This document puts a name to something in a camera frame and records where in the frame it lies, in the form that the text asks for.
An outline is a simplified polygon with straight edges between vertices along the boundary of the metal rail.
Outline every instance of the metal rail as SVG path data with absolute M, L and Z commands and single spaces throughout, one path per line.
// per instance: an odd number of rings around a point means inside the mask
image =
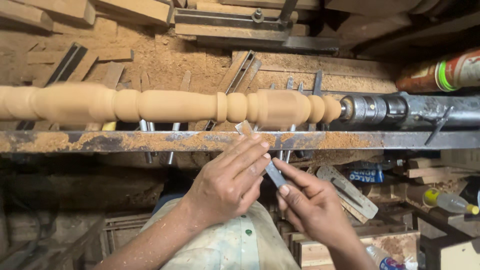
M 258 132 L 271 150 L 479 148 L 480 131 L 439 132 Z M 1 153 L 222 151 L 237 132 L 216 131 L 3 131 Z

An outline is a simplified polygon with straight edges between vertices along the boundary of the yellow bottle cap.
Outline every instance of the yellow bottle cap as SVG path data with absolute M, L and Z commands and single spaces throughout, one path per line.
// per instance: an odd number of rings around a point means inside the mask
M 474 215 L 477 215 L 479 213 L 479 207 L 475 206 L 473 204 L 467 205 L 467 210 L 468 210 L 468 212 L 470 212 Z

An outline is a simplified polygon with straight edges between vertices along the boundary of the hand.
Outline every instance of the hand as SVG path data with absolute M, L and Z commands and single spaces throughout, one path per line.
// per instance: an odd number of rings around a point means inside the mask
M 357 238 L 329 181 L 320 180 L 277 158 L 273 163 L 293 181 L 280 187 L 277 199 L 280 210 L 299 232 L 327 247 L 345 246 L 349 240 Z
M 205 226 L 246 213 L 260 196 L 260 174 L 270 162 L 269 148 L 259 134 L 239 136 L 202 168 L 182 201 L 201 212 Z

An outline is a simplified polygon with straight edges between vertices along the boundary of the water bottle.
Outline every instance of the water bottle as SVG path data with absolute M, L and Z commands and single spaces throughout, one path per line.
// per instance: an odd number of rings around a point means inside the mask
M 435 188 L 427 190 L 424 199 L 428 205 L 438 206 L 451 213 L 474 215 L 479 213 L 479 207 L 469 204 L 464 198 L 455 194 L 440 192 Z
M 383 249 L 378 248 L 374 245 L 369 245 L 367 247 L 367 253 L 372 257 L 375 265 L 378 265 L 380 270 L 406 270 L 404 264 L 398 263 L 394 260 L 388 253 Z

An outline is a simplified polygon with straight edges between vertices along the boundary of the blue label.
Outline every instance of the blue label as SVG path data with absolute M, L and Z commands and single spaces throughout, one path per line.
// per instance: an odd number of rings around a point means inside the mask
M 399 264 L 391 257 L 386 257 L 380 262 L 380 270 L 405 270 L 404 264 Z
M 351 181 L 362 181 L 365 183 L 382 183 L 384 173 L 379 170 L 357 169 L 352 170 L 348 176 Z

